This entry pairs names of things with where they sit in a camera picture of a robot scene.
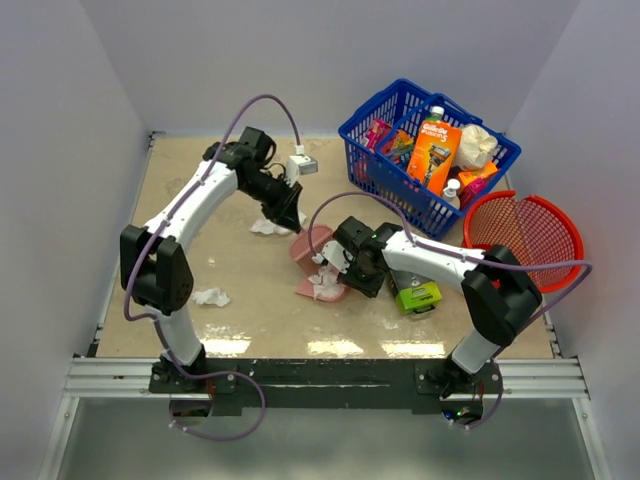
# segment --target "blue plastic basket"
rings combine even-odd
[[[378,92],[362,105],[338,130],[345,141],[349,180],[365,192],[380,195],[397,205],[413,226],[435,240],[451,229],[470,208],[460,211],[427,190],[419,181],[380,153],[380,147],[398,129],[416,139],[422,122],[433,105],[444,107],[444,120],[454,127],[469,123],[482,125],[482,119],[471,115],[441,93],[429,93],[414,83],[399,79]],[[363,145],[364,135],[374,118],[390,125],[392,131],[378,144],[376,153]],[[485,127],[498,140],[493,162],[499,168],[487,187],[474,199],[488,193],[520,155],[520,147],[504,136]]]

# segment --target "white wall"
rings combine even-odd
[[[616,479],[640,476],[640,3],[582,0],[509,128],[512,180],[556,203],[595,263],[552,316],[578,353]]]
[[[332,132],[398,77],[505,129],[578,0],[81,0],[146,125],[223,130],[250,96],[281,95]],[[271,105],[248,123],[286,131]]]
[[[145,131],[77,0],[0,3],[0,476],[36,478]]]

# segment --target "black mounting plate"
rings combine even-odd
[[[207,371],[229,370],[251,376],[264,391],[268,408],[406,409],[414,414],[439,414],[442,386],[430,381],[427,372],[443,363],[444,359],[208,358]],[[478,372],[485,394],[498,393],[494,373],[497,368],[489,363]],[[213,383],[213,415],[240,415],[243,408],[260,406],[255,388],[242,379],[223,376]],[[180,386],[153,378],[149,392],[183,393]],[[203,385],[190,393],[206,394],[206,388]],[[471,395],[473,391],[457,393]]]

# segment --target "green battery pack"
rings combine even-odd
[[[431,311],[442,300],[436,282],[430,278],[411,272],[391,270],[388,281],[402,315]]]

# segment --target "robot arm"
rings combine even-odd
[[[193,275],[185,252],[196,234],[236,190],[259,201],[267,219],[300,232],[298,199],[302,186],[297,177],[317,171],[315,160],[297,154],[289,158],[286,171],[274,177],[266,169],[275,154],[274,141],[264,132],[248,127],[237,142],[222,147],[218,162],[205,175],[219,146],[215,143],[207,149],[194,176],[162,212],[142,228],[128,225],[120,236],[121,282],[126,288],[151,232],[165,222],[162,236],[155,241],[135,279],[132,298],[157,318],[171,350],[189,373],[198,373],[198,364],[204,361],[204,348],[193,330],[186,305],[193,290]],[[183,200],[190,190],[191,195]],[[172,209],[175,213],[166,223]],[[169,368],[170,362],[165,363],[164,367]]]
[[[473,329],[447,357],[432,380],[443,385],[443,397],[464,390],[484,364],[509,346],[540,306],[542,296],[525,272],[514,272],[454,259],[416,246],[401,227],[382,224],[377,230],[353,217],[334,233],[323,257],[339,271],[338,281],[368,297],[375,297],[389,270],[416,273],[446,283],[464,294]],[[509,249],[495,246],[488,252],[444,245],[414,236],[421,243],[517,265]]]

